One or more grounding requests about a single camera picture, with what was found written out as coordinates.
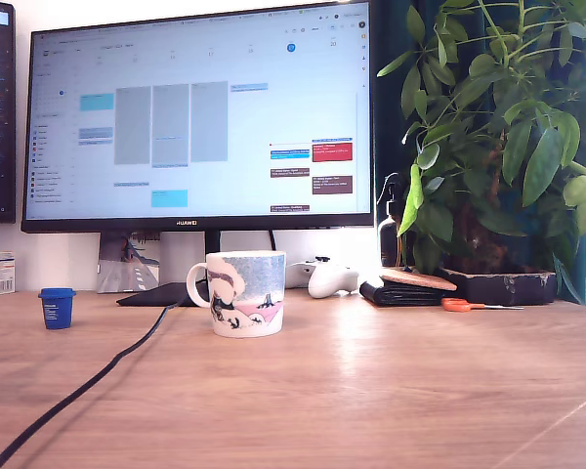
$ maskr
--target orange scissors handle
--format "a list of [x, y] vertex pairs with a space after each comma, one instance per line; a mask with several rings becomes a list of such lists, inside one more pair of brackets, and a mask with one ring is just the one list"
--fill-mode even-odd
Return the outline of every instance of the orange scissors handle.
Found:
[[453, 311], [455, 313], [468, 313], [471, 310], [483, 310], [486, 308], [484, 304], [469, 303], [467, 300], [461, 300], [459, 298], [443, 298], [441, 303], [447, 311]]

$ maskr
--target wallet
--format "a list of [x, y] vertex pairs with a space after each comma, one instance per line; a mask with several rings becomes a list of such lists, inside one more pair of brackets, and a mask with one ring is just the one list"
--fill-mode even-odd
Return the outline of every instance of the wallet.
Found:
[[439, 306], [446, 290], [378, 278], [360, 286], [360, 294], [378, 306]]

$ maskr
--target monitor stand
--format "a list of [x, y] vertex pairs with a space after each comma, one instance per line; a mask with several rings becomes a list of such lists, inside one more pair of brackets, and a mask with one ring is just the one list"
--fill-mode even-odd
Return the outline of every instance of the monitor stand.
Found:
[[[219, 230], [206, 230], [204, 232], [205, 254], [220, 252], [222, 232]], [[209, 301], [208, 283], [206, 279], [199, 281], [196, 285], [197, 292], [205, 301]], [[142, 291], [127, 298], [117, 300], [119, 306], [169, 306], [182, 300], [181, 306], [196, 306], [188, 297], [187, 284], [183, 281], [174, 281]]]

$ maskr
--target black cable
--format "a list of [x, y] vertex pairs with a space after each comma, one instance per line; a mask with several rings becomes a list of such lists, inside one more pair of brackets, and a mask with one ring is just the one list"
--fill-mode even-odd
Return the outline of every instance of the black cable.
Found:
[[20, 435], [17, 438], [15, 438], [11, 442], [11, 444], [6, 447], [6, 449], [4, 451], [2, 451], [0, 453], [0, 467], [2, 467], [9, 460], [9, 458], [11, 456], [13, 456], [15, 454], [15, 452], [23, 446], [24, 443], [26, 443], [26, 441], [30, 437], [32, 437], [41, 427], [43, 427], [46, 423], [48, 423], [50, 421], [50, 419], [52, 419], [61, 410], [66, 408], [68, 405], [73, 403], [76, 399], [78, 399], [80, 396], [82, 396], [87, 391], [89, 391], [92, 387], [94, 387], [94, 385], [96, 383], [98, 383], [98, 381], [100, 381], [102, 378], [104, 378], [112, 369], [115, 368], [115, 366], [119, 363], [119, 361], [121, 359], [123, 359], [124, 357], [126, 357], [127, 355], [131, 354], [132, 352], [137, 350], [139, 347], [144, 345], [144, 343], [146, 343], [146, 341], [149, 339], [149, 337], [156, 331], [158, 326], [163, 322], [163, 320], [165, 319], [165, 316], [167, 315], [167, 312], [173, 308], [176, 308], [177, 306], [180, 306], [181, 304], [182, 304], [182, 301], [179, 301], [178, 303], [176, 303], [174, 305], [170, 305], [170, 306], [166, 307], [163, 310], [163, 312], [160, 314], [160, 316], [158, 317], [158, 320], [156, 320], [156, 322], [154, 323], [152, 328], [149, 330], [149, 332], [146, 335], [144, 335], [138, 342], [131, 345], [127, 349], [122, 350], [119, 354], [117, 354], [115, 356], [115, 358], [113, 360], [111, 360], [109, 362], [109, 364], [107, 366], [105, 366], [102, 370], [100, 370], [100, 372], [98, 374], [96, 374], [93, 378], [91, 378], [85, 384], [80, 386], [76, 391], [71, 393], [65, 399], [63, 399], [58, 404], [56, 404], [54, 407], [52, 407], [50, 410], [48, 410], [46, 413], [44, 413], [34, 423], [32, 423], [28, 428], [26, 428], [23, 432], [21, 432]]
[[272, 241], [272, 251], [277, 251], [277, 249], [275, 249], [275, 237], [273, 236], [273, 230], [270, 230], [270, 240]]

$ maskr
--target blue container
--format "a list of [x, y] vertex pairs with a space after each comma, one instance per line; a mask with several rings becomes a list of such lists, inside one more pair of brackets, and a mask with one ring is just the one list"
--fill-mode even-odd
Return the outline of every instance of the blue container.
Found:
[[48, 329], [71, 326], [71, 304], [76, 292], [71, 288], [43, 288], [39, 293], [43, 319]]

